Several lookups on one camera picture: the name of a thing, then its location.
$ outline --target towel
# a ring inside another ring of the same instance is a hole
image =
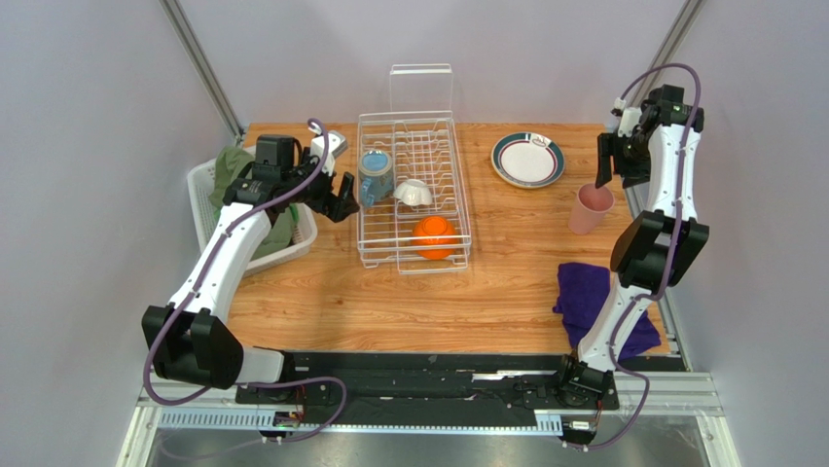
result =
[[[608,294],[610,270],[607,268],[583,263],[559,265],[559,299],[553,312],[562,315],[561,321],[571,347],[576,348],[590,331]],[[648,319],[646,310],[622,347],[619,360],[634,357],[659,344],[659,333]]]
[[[208,199],[216,207],[213,217],[217,223],[219,222],[219,215],[223,206],[222,199],[225,197],[225,191],[238,178],[239,172],[250,162],[254,161],[254,159],[247,151],[231,146],[223,149],[219,153],[219,157],[216,158],[213,193],[208,196]],[[294,236],[294,228],[297,226],[297,219],[297,208],[291,204],[289,211],[283,212],[276,219],[273,227],[270,228],[268,236],[259,244],[251,260],[268,256],[290,245],[291,238]]]

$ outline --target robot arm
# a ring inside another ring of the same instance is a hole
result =
[[[620,353],[639,317],[660,292],[666,266],[670,264],[667,286],[673,286],[707,241],[708,226],[697,222],[692,192],[703,112],[699,109],[691,122],[682,163],[680,141],[691,113],[690,106],[682,102],[683,93],[682,88],[662,86],[649,93],[641,109],[625,109],[624,113],[620,108],[624,101],[621,106],[617,102],[614,112],[622,117],[619,127],[598,137],[597,187],[617,173],[624,187],[650,181],[650,188],[647,206],[613,248],[610,268],[615,274],[595,324],[574,354],[564,357],[559,399],[571,407],[603,397],[617,369],[611,348],[615,355]],[[681,213],[676,205],[679,199]],[[670,262],[669,241],[676,223],[680,223],[679,237]]]
[[[314,138],[311,147],[304,150],[290,136],[265,135],[257,140],[256,161],[246,166],[227,189],[218,226],[193,272],[170,298],[169,305],[150,306],[144,314],[141,324],[147,345],[152,347],[176,305],[186,302],[204,274],[200,288],[175,318],[153,356],[159,377],[222,389],[279,380],[284,355],[277,350],[242,346],[225,324],[251,257],[290,203],[305,202],[334,222],[359,210],[350,173],[343,176],[339,194],[332,193],[334,159],[347,146],[345,138],[335,131],[328,133],[328,138],[332,157],[326,159],[316,178],[280,204],[250,215],[257,206],[296,191],[320,162],[324,147],[323,136]],[[301,149],[296,166],[295,147]],[[231,234],[227,234],[234,224]]]

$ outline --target bowl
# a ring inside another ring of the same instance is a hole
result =
[[[427,206],[432,203],[432,192],[429,186],[420,180],[410,178],[394,189],[394,197],[407,206]]]
[[[457,235],[452,224],[441,216],[425,217],[414,226],[412,235],[420,238],[412,240],[414,246],[453,245],[457,243]],[[454,252],[454,248],[434,250],[418,250],[417,254],[427,260],[443,260]]]

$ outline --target white wall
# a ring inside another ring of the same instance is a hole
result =
[[[745,466],[829,456],[828,22],[821,0],[707,2],[675,58],[703,80],[695,192],[711,238],[673,296]]]
[[[460,121],[603,123],[682,3],[182,1],[246,124],[356,122],[388,110],[392,64],[435,62]]]
[[[157,1],[0,6],[0,464],[113,465],[230,142]]]

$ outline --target orange bowl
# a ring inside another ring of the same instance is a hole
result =
[[[429,216],[423,218],[414,226],[413,236],[425,237],[412,240],[414,246],[452,245],[457,243],[457,238],[434,238],[440,236],[457,235],[452,224],[441,216]],[[454,248],[441,248],[435,250],[419,250],[417,254],[427,260],[443,260],[454,252]]]

